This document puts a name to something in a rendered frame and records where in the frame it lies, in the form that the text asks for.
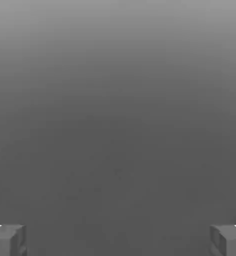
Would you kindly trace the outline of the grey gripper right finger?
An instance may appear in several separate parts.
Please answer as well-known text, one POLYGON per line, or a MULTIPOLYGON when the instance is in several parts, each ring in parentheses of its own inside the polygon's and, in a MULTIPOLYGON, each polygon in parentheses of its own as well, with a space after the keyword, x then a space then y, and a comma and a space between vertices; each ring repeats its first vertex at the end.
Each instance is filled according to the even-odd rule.
POLYGON ((236 224, 211 225, 209 256, 236 256, 236 224))

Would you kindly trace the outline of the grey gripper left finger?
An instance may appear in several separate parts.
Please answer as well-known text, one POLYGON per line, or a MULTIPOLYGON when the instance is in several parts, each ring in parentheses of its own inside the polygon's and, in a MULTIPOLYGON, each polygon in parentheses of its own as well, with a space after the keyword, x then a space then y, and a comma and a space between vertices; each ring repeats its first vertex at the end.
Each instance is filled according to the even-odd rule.
POLYGON ((0 224, 0 256, 28 256, 26 225, 0 224))

